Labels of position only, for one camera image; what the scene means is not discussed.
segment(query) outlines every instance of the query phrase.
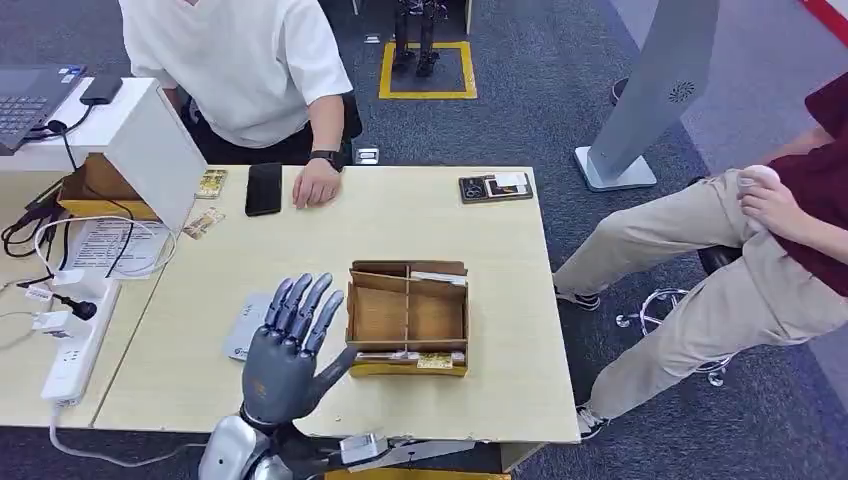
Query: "humanoid robot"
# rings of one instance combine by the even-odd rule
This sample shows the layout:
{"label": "humanoid robot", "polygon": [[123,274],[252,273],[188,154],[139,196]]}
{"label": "humanoid robot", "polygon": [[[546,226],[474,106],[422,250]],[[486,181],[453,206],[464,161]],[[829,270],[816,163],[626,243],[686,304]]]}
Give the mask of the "humanoid robot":
{"label": "humanoid robot", "polygon": [[436,17],[446,17],[447,7],[439,0],[397,0],[395,3],[395,59],[392,70],[406,71],[415,60],[415,52],[409,49],[409,17],[421,15],[421,49],[415,74],[429,77],[439,52],[433,51],[433,30]]}
{"label": "humanoid robot", "polygon": [[320,440],[305,436],[292,423],[312,413],[356,357],[348,347],[314,376],[315,358],[344,295],[340,290],[330,295],[310,331],[332,276],[319,277],[301,306],[311,283],[312,276],[304,274],[296,282],[285,279],[277,288],[264,324],[250,343],[242,373],[244,402],[238,415],[215,426],[200,462],[200,480],[309,480],[389,451],[385,442],[382,447],[369,443],[373,436],[368,435],[353,437],[360,447],[353,456],[350,450],[345,455],[345,441],[341,449],[336,444],[332,451],[322,450]]}

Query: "speaker grille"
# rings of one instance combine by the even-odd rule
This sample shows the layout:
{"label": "speaker grille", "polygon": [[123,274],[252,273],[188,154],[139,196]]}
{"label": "speaker grille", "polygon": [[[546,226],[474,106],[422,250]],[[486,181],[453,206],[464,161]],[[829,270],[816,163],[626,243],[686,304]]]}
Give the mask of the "speaker grille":
{"label": "speaker grille", "polygon": [[668,92],[668,101],[671,103],[683,103],[689,100],[695,93],[695,84],[689,80],[683,80],[677,83],[674,88]]}

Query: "white t-shirt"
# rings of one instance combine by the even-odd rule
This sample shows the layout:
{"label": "white t-shirt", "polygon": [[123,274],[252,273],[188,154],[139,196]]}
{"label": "white t-shirt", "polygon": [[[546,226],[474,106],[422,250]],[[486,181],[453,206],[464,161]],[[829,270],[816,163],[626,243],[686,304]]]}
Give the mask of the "white t-shirt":
{"label": "white t-shirt", "polygon": [[317,0],[120,0],[133,75],[181,85],[244,147],[303,128],[307,105],[353,89]]}

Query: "human hand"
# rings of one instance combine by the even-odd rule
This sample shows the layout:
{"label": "human hand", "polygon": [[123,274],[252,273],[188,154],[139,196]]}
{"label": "human hand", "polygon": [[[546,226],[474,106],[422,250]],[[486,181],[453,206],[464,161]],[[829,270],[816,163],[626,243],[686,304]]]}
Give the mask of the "human hand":
{"label": "human hand", "polygon": [[792,192],[779,179],[762,172],[743,170],[739,177],[755,182],[739,191],[742,213],[776,235],[804,243],[815,219],[798,206]]}
{"label": "human hand", "polygon": [[335,198],[342,176],[323,158],[313,158],[294,181],[292,202],[297,208],[317,207]]}
{"label": "human hand", "polygon": [[312,316],[332,281],[329,273],[321,275],[303,306],[300,300],[312,283],[311,275],[303,274],[297,282],[287,278],[277,288],[265,322],[250,342],[242,372],[242,409],[250,420],[277,426],[309,415],[353,364],[356,350],[348,347],[315,376],[315,357],[344,301],[341,290],[333,292],[309,333]]}

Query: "red shirt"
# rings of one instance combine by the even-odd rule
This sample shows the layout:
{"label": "red shirt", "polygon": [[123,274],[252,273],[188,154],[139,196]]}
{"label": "red shirt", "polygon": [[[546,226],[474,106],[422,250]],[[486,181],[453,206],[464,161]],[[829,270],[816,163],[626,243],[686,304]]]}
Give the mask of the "red shirt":
{"label": "red shirt", "polygon": [[[805,212],[848,230],[848,73],[811,94],[805,103],[834,141],[806,155],[780,157],[769,166]],[[792,259],[848,297],[848,265],[805,245],[775,238]]]}

